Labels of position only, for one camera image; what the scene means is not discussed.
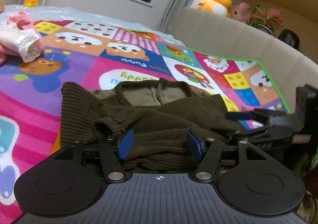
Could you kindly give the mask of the brown corduroy polka-dot dress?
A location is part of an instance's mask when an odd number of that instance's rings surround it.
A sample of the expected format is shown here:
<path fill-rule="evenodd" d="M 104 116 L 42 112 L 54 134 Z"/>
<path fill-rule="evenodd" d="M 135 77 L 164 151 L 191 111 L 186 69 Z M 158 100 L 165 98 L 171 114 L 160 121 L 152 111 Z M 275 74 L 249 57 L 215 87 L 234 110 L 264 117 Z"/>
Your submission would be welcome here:
<path fill-rule="evenodd" d="M 60 145 L 92 144 L 134 130 L 123 163 L 128 172 L 192 172 L 198 163 L 186 143 L 199 138 L 229 143 L 226 133 L 244 127 L 227 120 L 220 95 L 192 90 L 182 81 L 124 81 L 111 90 L 85 90 L 74 82 L 62 89 Z"/>

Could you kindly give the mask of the pink and white baby clothes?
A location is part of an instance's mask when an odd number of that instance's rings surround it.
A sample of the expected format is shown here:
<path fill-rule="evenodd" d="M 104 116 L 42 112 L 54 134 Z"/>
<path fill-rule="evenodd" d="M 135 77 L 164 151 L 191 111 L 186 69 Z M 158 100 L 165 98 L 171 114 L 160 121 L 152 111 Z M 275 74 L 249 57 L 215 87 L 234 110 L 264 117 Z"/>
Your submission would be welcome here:
<path fill-rule="evenodd" d="M 1 64 L 8 56 L 32 62 L 44 53 L 42 36 L 33 24 L 33 18 L 21 10 L 1 25 Z"/>

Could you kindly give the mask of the beige padded headboard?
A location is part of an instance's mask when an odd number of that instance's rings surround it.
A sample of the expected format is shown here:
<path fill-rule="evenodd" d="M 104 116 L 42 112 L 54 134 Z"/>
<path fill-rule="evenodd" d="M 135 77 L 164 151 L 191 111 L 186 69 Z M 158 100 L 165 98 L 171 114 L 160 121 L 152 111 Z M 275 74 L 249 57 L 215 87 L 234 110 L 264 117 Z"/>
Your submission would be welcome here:
<path fill-rule="evenodd" d="M 315 62 L 277 38 L 231 18 L 184 8 L 168 20 L 166 33 L 201 53 L 256 60 L 292 111 L 297 87 L 317 87 Z"/>

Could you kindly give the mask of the potted red-leaf plant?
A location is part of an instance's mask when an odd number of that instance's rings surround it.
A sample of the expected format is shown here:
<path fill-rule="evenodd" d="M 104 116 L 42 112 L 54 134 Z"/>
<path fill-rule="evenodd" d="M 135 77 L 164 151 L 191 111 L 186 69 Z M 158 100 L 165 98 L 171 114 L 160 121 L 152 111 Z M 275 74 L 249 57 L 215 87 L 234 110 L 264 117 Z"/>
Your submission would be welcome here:
<path fill-rule="evenodd" d="M 259 26 L 266 27 L 271 34 L 275 33 L 276 30 L 283 30 L 281 10 L 265 9 L 265 5 L 261 3 L 251 11 L 247 24 L 256 29 L 259 29 Z"/>

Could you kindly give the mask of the colourful cartoon play mat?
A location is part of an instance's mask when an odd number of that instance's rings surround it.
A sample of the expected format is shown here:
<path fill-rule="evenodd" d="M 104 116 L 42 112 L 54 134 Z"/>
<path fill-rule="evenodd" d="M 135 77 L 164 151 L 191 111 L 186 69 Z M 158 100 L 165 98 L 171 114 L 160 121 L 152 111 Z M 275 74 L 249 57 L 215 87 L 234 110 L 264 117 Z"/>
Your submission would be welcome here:
<path fill-rule="evenodd" d="M 220 94 L 230 111 L 288 111 L 278 88 L 256 60 L 196 52 L 151 32 L 71 20 L 35 23 L 44 54 L 1 66 L 1 223 L 20 216 L 17 178 L 45 159 L 59 139 L 61 86 L 112 89 L 123 81 L 164 78 Z"/>

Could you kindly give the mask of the pink plush toy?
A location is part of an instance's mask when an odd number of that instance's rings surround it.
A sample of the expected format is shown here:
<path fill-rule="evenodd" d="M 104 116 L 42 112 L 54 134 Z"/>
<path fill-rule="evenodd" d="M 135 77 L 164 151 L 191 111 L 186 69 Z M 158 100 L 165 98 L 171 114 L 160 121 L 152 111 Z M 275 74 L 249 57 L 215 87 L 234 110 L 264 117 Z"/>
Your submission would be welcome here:
<path fill-rule="evenodd" d="M 247 23 L 251 14 L 250 6 L 245 2 L 241 2 L 240 4 L 231 6 L 229 13 L 232 19 Z"/>

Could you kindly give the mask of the yellow duck plush toy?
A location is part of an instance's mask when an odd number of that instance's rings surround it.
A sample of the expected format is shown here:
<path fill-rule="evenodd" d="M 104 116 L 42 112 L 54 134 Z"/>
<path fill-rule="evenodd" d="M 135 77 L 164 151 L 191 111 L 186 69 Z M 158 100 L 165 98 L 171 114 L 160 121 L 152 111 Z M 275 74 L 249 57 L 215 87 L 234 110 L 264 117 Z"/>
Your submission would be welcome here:
<path fill-rule="evenodd" d="M 199 7 L 203 11 L 215 13 L 230 18 L 229 9 L 232 6 L 232 0 L 202 0 Z"/>

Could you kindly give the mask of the small orange yellow box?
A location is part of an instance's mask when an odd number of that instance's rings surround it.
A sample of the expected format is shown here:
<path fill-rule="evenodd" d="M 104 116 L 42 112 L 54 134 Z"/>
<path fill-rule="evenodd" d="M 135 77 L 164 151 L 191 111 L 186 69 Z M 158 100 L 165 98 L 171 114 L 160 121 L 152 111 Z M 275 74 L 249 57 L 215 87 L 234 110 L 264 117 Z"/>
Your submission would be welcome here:
<path fill-rule="evenodd" d="M 39 4 L 39 0 L 24 0 L 23 6 L 26 8 L 36 7 Z"/>

